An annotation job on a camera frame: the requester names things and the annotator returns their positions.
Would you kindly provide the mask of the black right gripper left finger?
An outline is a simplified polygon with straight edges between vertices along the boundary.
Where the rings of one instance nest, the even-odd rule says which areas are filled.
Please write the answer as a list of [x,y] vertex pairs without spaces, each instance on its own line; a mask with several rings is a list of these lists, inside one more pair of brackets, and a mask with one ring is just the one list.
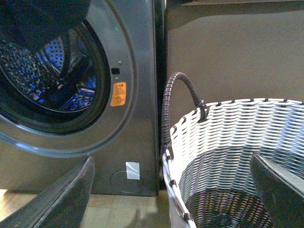
[[88,156],[26,205],[2,228],[79,228],[90,198],[95,161]]

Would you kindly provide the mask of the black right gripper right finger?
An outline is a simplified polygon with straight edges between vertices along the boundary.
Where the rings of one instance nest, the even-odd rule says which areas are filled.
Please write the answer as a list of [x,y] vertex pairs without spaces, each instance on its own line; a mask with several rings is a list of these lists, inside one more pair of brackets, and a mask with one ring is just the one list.
[[265,209],[276,228],[304,226],[304,180],[254,153],[250,171]]

